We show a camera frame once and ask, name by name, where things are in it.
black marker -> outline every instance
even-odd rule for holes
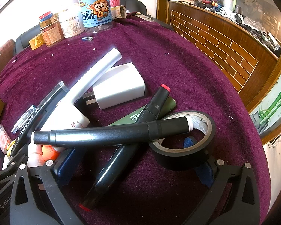
[[[155,121],[158,118],[160,110],[170,94],[170,88],[161,85],[152,97],[150,102],[139,115],[136,123]],[[132,144],[120,146],[116,149],[109,161],[103,167],[93,187],[84,197],[80,208],[85,211],[91,211],[105,193],[108,192],[114,181],[120,176],[126,166],[129,164],[141,144]]]
[[[30,119],[27,121],[21,130],[12,150],[11,156],[14,157],[17,152],[26,144],[31,142],[31,133],[35,130],[40,130],[47,121],[50,114],[56,108],[56,105],[68,93],[69,89],[61,81],[50,93],[41,101],[35,111],[32,113]]]
[[[36,131],[33,141],[37,145],[54,147],[98,147],[148,143],[192,130],[192,120],[182,116],[160,121],[106,127]]]

wooden counter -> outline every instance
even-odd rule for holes
[[[205,9],[168,1],[167,23],[222,70],[245,107],[277,64],[278,57],[249,32]]]

black chair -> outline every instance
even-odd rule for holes
[[[15,48],[13,51],[14,55],[18,54],[19,52],[23,51],[26,47],[30,46],[29,41],[40,33],[40,29],[40,25],[36,25],[21,34],[16,39]]]
[[[124,5],[130,12],[139,12],[145,16],[148,16],[147,8],[145,4],[138,0],[120,0],[120,4]],[[162,27],[167,28],[171,31],[175,31],[174,28],[158,19],[152,18],[153,21],[160,24]]]

white power adapter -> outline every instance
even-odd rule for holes
[[[97,102],[100,109],[105,109],[127,102],[145,94],[143,78],[132,63],[112,67],[106,71],[93,85],[93,92],[83,98],[94,96],[87,105]]]

yellow tape roll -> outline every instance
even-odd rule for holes
[[[40,47],[42,44],[44,44],[45,41],[43,39],[43,36],[42,34],[38,34],[36,37],[32,38],[30,41],[29,41],[29,44],[32,48],[32,50]]]

